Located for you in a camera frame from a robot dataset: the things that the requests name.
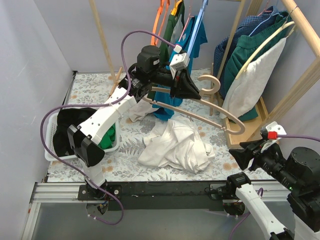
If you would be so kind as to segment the orange plastic hanger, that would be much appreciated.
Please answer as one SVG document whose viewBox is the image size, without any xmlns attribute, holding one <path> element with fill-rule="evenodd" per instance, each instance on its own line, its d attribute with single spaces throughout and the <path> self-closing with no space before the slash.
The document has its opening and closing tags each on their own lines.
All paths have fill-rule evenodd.
<svg viewBox="0 0 320 240">
<path fill-rule="evenodd" d="M 170 0 L 161 0 L 160 1 L 159 7 L 156 12 L 155 20 L 153 23 L 153 28 L 152 28 L 153 34 L 156 34 L 158 36 L 161 34 L 165 20 L 166 20 L 166 16 L 167 16 L 167 13 L 169 10 L 169 6 L 170 6 Z M 160 27 L 158 27 L 162 14 L 164 14 L 163 18 L 162 18 L 162 22 L 160 24 Z"/>
</svg>

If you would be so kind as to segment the white t shirt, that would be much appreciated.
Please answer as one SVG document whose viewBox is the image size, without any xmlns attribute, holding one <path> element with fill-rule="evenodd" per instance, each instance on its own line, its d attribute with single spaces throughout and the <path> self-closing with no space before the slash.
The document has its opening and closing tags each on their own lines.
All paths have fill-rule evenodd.
<svg viewBox="0 0 320 240">
<path fill-rule="evenodd" d="M 137 161 L 146 167 L 170 166 L 197 174 L 204 171 L 216 155 L 213 146 L 202 141 L 196 125 L 180 115 L 158 121 L 143 138 L 143 143 L 145 149 Z"/>
</svg>

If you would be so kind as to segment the light blue hanger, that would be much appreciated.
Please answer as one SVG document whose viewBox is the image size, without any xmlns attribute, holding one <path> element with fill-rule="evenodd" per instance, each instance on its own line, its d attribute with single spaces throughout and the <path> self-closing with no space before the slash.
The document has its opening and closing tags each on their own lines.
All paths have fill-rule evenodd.
<svg viewBox="0 0 320 240">
<path fill-rule="evenodd" d="M 209 2 L 209 0 L 203 0 L 202 1 L 202 7 L 200 8 L 200 10 L 198 12 L 198 15 L 197 15 L 197 18 L 196 18 L 196 20 L 194 22 L 192 35 L 191 35 L 189 46 L 188 46 L 188 49 L 187 49 L 187 54 L 188 54 L 189 57 L 191 56 L 191 53 L 192 53 L 192 50 L 193 50 L 193 47 L 194 47 L 194 44 L 195 44 L 195 41 L 196 41 L 196 38 L 197 38 L 197 35 L 198 35 L 198 32 L 199 32 L 199 29 L 200 29 L 201 22 L 202 22 L 203 17 L 204 17 L 205 10 L 206 10 L 206 7 L 208 5 L 208 2 Z"/>
</svg>

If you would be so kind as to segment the bright green t shirt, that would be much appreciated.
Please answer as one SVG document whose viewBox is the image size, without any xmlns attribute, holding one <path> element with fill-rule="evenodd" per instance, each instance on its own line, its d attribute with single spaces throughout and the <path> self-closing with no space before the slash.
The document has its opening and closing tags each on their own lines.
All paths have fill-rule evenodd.
<svg viewBox="0 0 320 240">
<path fill-rule="evenodd" d="M 113 124 L 104 134 L 98 146 L 102 150 L 110 149 L 113 147 L 113 143 L 115 139 L 116 139 L 116 125 Z"/>
</svg>

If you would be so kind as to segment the black daisy t shirt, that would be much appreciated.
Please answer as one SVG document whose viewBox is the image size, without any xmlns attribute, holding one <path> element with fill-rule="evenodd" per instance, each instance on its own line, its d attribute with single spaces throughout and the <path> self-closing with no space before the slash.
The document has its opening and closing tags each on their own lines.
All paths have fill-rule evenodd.
<svg viewBox="0 0 320 240">
<path fill-rule="evenodd" d="M 57 116 L 57 129 L 53 136 L 53 147 L 58 157 L 74 154 L 67 133 L 69 126 L 78 126 L 91 117 L 96 111 L 96 109 L 90 107 L 66 108 L 59 111 Z"/>
</svg>

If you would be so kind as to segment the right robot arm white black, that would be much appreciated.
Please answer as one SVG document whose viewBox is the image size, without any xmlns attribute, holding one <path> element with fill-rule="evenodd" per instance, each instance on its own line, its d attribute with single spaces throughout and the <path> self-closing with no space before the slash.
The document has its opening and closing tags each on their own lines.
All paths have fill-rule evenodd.
<svg viewBox="0 0 320 240">
<path fill-rule="evenodd" d="M 289 190 L 295 229 L 291 232 L 269 210 L 255 191 L 249 177 L 237 173 L 227 177 L 223 196 L 241 200 L 266 240 L 318 240 L 320 238 L 320 156 L 307 147 L 295 147 L 284 158 L 278 144 L 263 149 L 261 141 L 243 142 L 241 149 L 230 149 L 241 170 L 264 170 Z"/>
</svg>

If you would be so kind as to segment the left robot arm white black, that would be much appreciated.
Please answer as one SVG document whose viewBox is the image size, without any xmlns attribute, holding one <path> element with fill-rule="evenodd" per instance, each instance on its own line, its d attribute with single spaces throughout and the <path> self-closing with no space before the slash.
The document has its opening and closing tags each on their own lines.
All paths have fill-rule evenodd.
<svg viewBox="0 0 320 240">
<path fill-rule="evenodd" d="M 179 99 L 201 98 L 199 89 L 188 72 L 190 56 L 180 45 L 173 49 L 171 60 L 161 61 L 161 50 L 147 45 L 137 55 L 136 63 L 128 68 L 113 94 L 87 120 L 70 125 L 67 136 L 74 154 L 82 164 L 85 191 L 95 200 L 106 196 L 107 180 L 103 176 L 101 161 L 105 151 L 99 146 L 103 136 L 120 116 L 134 107 L 148 94 L 152 85 L 165 86 L 170 97 Z"/>
</svg>

